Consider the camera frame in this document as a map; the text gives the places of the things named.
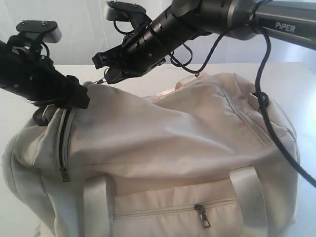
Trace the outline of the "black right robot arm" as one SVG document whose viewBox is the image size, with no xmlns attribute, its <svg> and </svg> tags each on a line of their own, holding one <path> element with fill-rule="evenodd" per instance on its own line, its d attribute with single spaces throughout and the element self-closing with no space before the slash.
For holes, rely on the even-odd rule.
<svg viewBox="0 0 316 237">
<path fill-rule="evenodd" d="M 316 47 L 316 5 L 277 0 L 174 0 L 157 18 L 131 3 L 107 2 L 109 21 L 128 22 L 123 42 L 93 57 L 95 68 L 108 67 L 105 80 L 115 84 L 141 77 L 165 62 L 189 40 L 219 34 L 249 40 L 260 30 L 275 39 Z"/>
</svg>

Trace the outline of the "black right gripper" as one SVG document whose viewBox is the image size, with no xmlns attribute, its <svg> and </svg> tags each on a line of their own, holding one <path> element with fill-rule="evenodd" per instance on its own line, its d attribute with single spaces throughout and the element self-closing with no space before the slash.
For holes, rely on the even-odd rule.
<svg viewBox="0 0 316 237">
<path fill-rule="evenodd" d="M 94 67 L 105 71 L 107 84 L 116 84 L 129 79 L 127 69 L 137 75 L 146 74 L 166 55 L 184 43 L 184 28 L 180 22 L 171 17 L 156 18 L 143 32 L 138 33 L 132 42 L 124 47 L 118 45 L 104 52 L 96 53 Z"/>
</svg>

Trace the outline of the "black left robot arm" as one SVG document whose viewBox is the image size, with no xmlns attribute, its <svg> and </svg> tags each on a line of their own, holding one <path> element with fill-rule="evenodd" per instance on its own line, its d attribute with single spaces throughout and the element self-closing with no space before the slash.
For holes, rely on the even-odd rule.
<svg viewBox="0 0 316 237">
<path fill-rule="evenodd" d="M 90 102 L 79 79 L 61 74 L 48 56 L 4 42 L 0 43 L 0 88 L 36 107 L 87 109 Z"/>
</svg>

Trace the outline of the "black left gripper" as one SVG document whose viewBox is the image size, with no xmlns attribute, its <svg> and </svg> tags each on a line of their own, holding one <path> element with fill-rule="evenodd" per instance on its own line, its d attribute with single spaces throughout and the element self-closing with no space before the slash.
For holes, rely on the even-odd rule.
<svg viewBox="0 0 316 237">
<path fill-rule="evenodd" d="M 9 91 L 36 106 L 54 104 L 63 109 L 87 109 L 88 89 L 79 79 L 57 71 L 51 60 L 28 62 L 20 56 L 9 60 Z"/>
</svg>

